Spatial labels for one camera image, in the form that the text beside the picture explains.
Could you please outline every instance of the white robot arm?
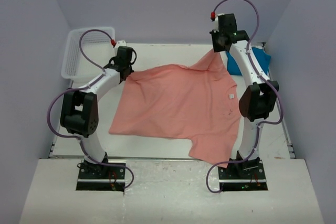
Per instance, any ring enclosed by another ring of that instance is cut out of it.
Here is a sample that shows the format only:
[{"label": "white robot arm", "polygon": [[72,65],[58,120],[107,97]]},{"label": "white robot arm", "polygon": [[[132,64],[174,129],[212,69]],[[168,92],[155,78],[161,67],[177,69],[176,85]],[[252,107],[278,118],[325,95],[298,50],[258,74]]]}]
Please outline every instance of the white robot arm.
[{"label": "white robot arm", "polygon": [[276,94],[265,82],[270,82],[277,90],[279,85],[276,81],[269,80],[249,46],[250,57],[254,64],[252,66],[246,52],[249,37],[244,30],[237,30],[234,14],[219,14],[213,21],[215,28],[210,34],[214,51],[228,51],[231,54],[239,66],[246,85],[246,91],[239,101],[239,110],[244,117],[244,131],[237,160],[248,159],[244,168],[251,169],[259,164],[259,139],[256,141],[256,138],[260,138],[263,128],[260,122],[268,117],[276,102]]},{"label": "white robot arm", "polygon": [[104,66],[104,74],[98,75],[87,85],[64,95],[60,123],[67,131],[80,138],[85,161],[92,165],[107,163],[96,129],[98,127],[98,102],[112,88],[119,85],[133,72],[133,48],[119,46],[117,55]]}]

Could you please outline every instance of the blue cloth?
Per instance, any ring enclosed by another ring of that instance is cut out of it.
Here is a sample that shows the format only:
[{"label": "blue cloth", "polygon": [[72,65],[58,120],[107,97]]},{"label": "blue cloth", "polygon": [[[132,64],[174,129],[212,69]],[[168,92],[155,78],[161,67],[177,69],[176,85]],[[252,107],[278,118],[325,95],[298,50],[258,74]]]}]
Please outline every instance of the blue cloth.
[{"label": "blue cloth", "polygon": [[[268,74],[268,66],[271,60],[271,56],[267,55],[262,49],[252,47],[252,51],[257,58],[262,70]],[[233,76],[241,76],[242,73],[235,61],[229,52],[226,52],[227,55],[227,71]]]}]

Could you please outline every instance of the white wall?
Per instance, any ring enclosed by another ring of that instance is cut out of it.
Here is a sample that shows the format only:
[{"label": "white wall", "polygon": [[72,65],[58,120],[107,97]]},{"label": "white wall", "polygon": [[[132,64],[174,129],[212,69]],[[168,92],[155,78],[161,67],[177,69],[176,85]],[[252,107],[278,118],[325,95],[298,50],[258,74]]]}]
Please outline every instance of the white wall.
[{"label": "white wall", "polygon": [[0,223],[18,223],[53,139],[46,113],[66,87],[60,66],[69,26],[56,0],[0,0],[0,9]]},{"label": "white wall", "polygon": [[[57,0],[70,27],[113,26],[119,39],[132,42],[211,42],[210,13],[221,0]],[[260,11],[256,40],[266,41],[290,0],[251,0]],[[252,34],[253,9],[233,1],[219,9],[235,12],[238,27]]]},{"label": "white wall", "polygon": [[336,219],[336,0],[292,0],[267,42],[294,149],[326,223]]}]

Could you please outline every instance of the white table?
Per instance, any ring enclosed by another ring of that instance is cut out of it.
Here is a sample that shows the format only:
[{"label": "white table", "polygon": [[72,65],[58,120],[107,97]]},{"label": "white table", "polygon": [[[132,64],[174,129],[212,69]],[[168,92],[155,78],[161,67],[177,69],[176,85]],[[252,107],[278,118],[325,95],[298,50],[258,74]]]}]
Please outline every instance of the white table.
[{"label": "white table", "polygon": [[[21,224],[323,224],[301,159],[264,162],[268,191],[212,194],[205,187],[209,165],[200,161],[127,161],[135,174],[125,195],[75,191],[76,159],[41,159]],[[218,172],[210,185],[218,189]]]},{"label": "white table", "polygon": [[[212,45],[174,45],[174,44],[128,44],[138,53],[138,59],[134,65],[135,70],[145,70],[160,65],[178,63],[186,66],[193,65],[203,57]],[[108,61],[108,54],[102,52],[102,48],[90,48],[87,51],[89,57],[97,60],[101,64]],[[224,65],[227,64],[227,57],[222,53]],[[80,64],[87,69],[90,65],[82,57]],[[239,98],[243,95],[246,87],[242,77],[233,76],[238,84],[237,94]],[[83,83],[74,83],[73,87],[78,87]],[[166,158],[166,159],[191,159],[188,156],[192,146],[190,140],[168,140],[156,137],[122,136],[111,135],[108,130],[111,126],[115,111],[117,109],[123,84],[115,87],[108,92],[99,102],[99,126],[97,129],[98,137],[103,148],[109,157],[113,158]],[[277,121],[279,112],[277,107],[268,118]],[[60,133],[67,134],[64,128],[60,128]],[[235,158],[243,136],[243,118],[240,121],[239,132],[236,144],[232,151]],[[56,138],[53,150],[54,157],[83,157],[83,153],[74,139]],[[286,134],[281,124],[265,125],[260,141],[261,159],[289,159]]]}]

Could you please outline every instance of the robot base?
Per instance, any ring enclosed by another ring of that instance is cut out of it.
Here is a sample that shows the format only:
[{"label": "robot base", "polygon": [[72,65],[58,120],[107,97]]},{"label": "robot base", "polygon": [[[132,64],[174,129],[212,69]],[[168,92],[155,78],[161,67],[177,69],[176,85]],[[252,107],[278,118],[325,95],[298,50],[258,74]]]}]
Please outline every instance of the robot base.
[{"label": "robot base", "polygon": [[[107,154],[102,163],[108,163]],[[102,166],[84,160],[78,164],[78,191],[124,191],[125,169],[119,167]]]},{"label": "robot base", "polygon": [[228,164],[227,168],[219,167],[218,174],[222,191],[268,190],[264,166],[259,158],[241,164]]}]

